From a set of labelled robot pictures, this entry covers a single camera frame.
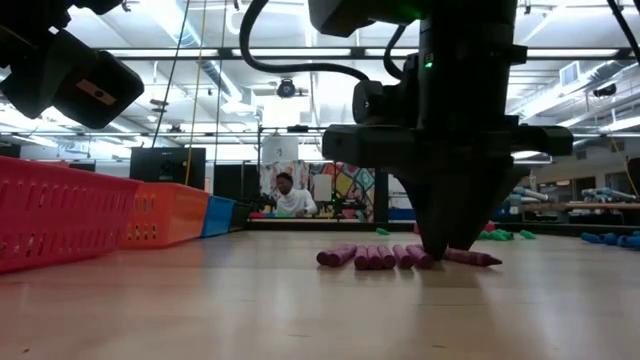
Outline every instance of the red plastic basket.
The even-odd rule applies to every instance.
[[[0,157],[0,273],[116,250],[139,184]]]

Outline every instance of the cable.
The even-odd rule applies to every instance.
[[[609,4],[609,7],[611,8],[611,12],[613,12],[613,16],[616,18],[616,21],[618,21],[618,25],[620,25],[620,29],[624,33],[624,36],[627,38],[627,41],[629,41],[631,50],[633,50],[633,55],[636,58],[636,62],[640,63],[640,48],[638,48],[638,42],[636,41],[636,38],[633,35],[633,32],[631,31],[631,28],[629,28],[629,24],[627,24],[627,20],[625,20],[624,16],[622,16],[622,12],[620,11],[620,8],[618,7],[618,4],[616,4],[615,0],[607,0],[607,4]],[[638,0],[634,0],[634,4],[636,5],[636,8],[639,8]],[[618,156],[620,156],[620,159],[622,160],[624,171],[627,173],[627,177],[629,178],[629,183],[631,184],[631,187],[635,192],[635,195],[638,196],[638,190],[636,189],[635,184],[633,183],[633,180],[631,178],[631,173],[629,172],[629,166],[627,165],[627,160],[620,153],[620,150],[618,149],[618,144],[616,144],[615,140],[611,138],[611,141],[613,143],[614,149],[616,150],[616,153],[618,153]]]
[[[202,29],[200,30],[200,39],[204,39],[204,29],[207,25],[207,0],[204,0],[203,4],[205,10],[202,11]],[[198,49],[198,64],[202,63],[202,48],[204,47],[204,42],[200,42],[200,49]],[[198,92],[200,91],[200,72],[202,71],[202,66],[198,66],[198,71],[196,72],[196,93],[193,97],[193,114],[191,116],[191,135],[189,136],[189,154],[187,155],[187,172],[184,177],[184,185],[189,186],[189,175],[191,173],[191,149],[193,149],[193,132],[196,128],[196,112],[198,110]]]
[[[407,27],[404,25],[398,25],[396,28],[396,32],[393,33],[391,40],[387,44],[387,47],[384,49],[384,57],[382,58],[382,62],[384,64],[384,69],[387,70],[389,75],[393,76],[398,80],[402,80],[402,70],[396,66],[396,64],[391,60],[391,50],[396,46],[398,40],[404,33],[404,30]]]
[[[273,65],[256,60],[253,55],[251,55],[251,51],[249,50],[249,37],[251,35],[251,29],[253,28],[258,15],[260,15],[262,9],[265,7],[265,5],[267,5],[267,2],[269,2],[269,0],[253,0],[244,14],[242,24],[240,24],[240,53],[242,54],[242,58],[244,59],[244,61],[250,67],[258,71],[275,74],[305,71],[329,71],[350,75],[360,81],[369,80],[369,77],[363,72],[343,65],[330,63]]]
[[[180,35],[178,37],[178,44],[176,45],[176,52],[173,55],[173,63],[171,64],[171,72],[169,73],[169,81],[167,82],[167,90],[164,93],[164,100],[162,102],[162,110],[160,111],[160,117],[158,119],[158,126],[156,126],[156,131],[153,134],[153,141],[151,142],[151,147],[156,146],[156,139],[158,138],[158,133],[160,132],[160,125],[162,125],[162,118],[164,117],[165,108],[167,107],[167,99],[169,99],[169,91],[171,90],[171,82],[173,81],[173,73],[176,71],[176,63],[178,62],[178,54],[180,53],[180,46],[182,44],[182,36],[184,35],[184,28],[187,25],[187,18],[189,15],[189,6],[191,5],[191,0],[187,0],[184,9],[184,18],[182,18],[182,25],[180,25]]]

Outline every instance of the security camera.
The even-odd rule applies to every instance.
[[[282,79],[276,93],[283,99],[294,97],[296,95],[296,87],[293,85],[293,80]]]

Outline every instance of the plastic basket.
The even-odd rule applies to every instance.
[[[184,185],[140,185],[121,246],[162,248],[199,237],[208,200],[209,193]]]
[[[0,157],[0,273],[117,249],[139,184]]]
[[[211,196],[207,205],[201,237],[216,236],[229,232],[235,201],[219,196]]]

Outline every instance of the white shirt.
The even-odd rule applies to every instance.
[[[308,190],[291,189],[287,195],[278,199],[278,214],[296,216],[300,210],[307,210],[306,215],[313,215],[318,211]]]

